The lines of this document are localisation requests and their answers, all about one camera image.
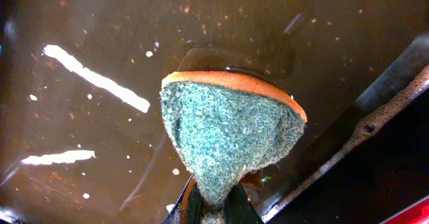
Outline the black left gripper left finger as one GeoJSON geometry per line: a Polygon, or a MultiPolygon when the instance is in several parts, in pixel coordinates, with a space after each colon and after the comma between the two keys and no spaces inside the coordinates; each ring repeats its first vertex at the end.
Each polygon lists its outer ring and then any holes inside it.
{"type": "Polygon", "coordinates": [[[191,176],[162,224],[201,224],[203,198],[191,176]]]}

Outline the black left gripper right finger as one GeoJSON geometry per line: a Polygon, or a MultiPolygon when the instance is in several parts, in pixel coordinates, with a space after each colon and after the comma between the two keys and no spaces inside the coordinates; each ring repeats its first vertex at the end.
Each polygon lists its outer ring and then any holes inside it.
{"type": "Polygon", "coordinates": [[[225,220],[228,224],[263,224],[263,221],[247,200],[241,184],[235,185],[225,201],[225,220]]]}

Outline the green orange sponge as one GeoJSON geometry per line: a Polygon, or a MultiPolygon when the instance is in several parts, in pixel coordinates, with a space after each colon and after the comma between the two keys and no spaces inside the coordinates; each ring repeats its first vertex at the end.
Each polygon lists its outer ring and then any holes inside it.
{"type": "Polygon", "coordinates": [[[247,74],[173,72],[160,97],[166,132],[203,198],[201,223],[226,223],[231,189],[286,157],[307,122],[289,94],[247,74]]]}

